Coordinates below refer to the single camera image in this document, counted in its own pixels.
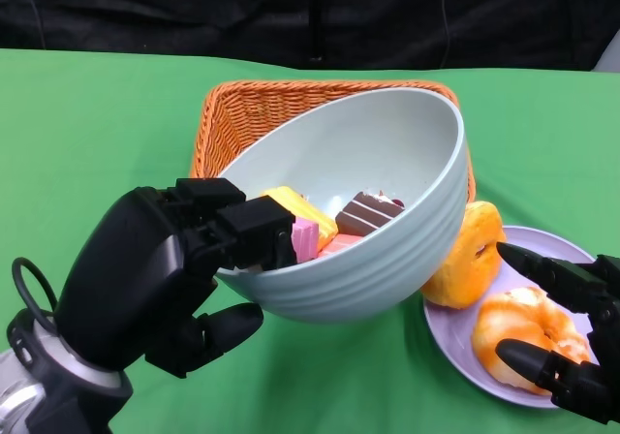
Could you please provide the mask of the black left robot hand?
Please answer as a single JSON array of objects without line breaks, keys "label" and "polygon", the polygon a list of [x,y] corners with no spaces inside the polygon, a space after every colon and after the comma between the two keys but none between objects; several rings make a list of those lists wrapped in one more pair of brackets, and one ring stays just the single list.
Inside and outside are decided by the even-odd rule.
[{"label": "black left robot hand", "polygon": [[78,254],[54,310],[57,330],[96,366],[122,371],[144,358],[183,378],[261,327],[256,304],[212,314],[201,307],[221,269],[295,264],[294,221],[273,198],[248,199],[224,178],[138,187]]}]

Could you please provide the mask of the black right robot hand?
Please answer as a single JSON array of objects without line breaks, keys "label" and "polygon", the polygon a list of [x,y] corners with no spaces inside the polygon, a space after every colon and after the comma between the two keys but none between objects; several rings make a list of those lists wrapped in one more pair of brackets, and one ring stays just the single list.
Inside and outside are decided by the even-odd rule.
[{"label": "black right robot hand", "polygon": [[597,363],[576,363],[555,351],[503,339],[496,355],[517,374],[551,392],[564,410],[606,424],[619,420],[619,259],[599,255],[591,263],[543,257],[500,242],[502,259],[547,296],[573,313],[588,316],[587,334]]}]

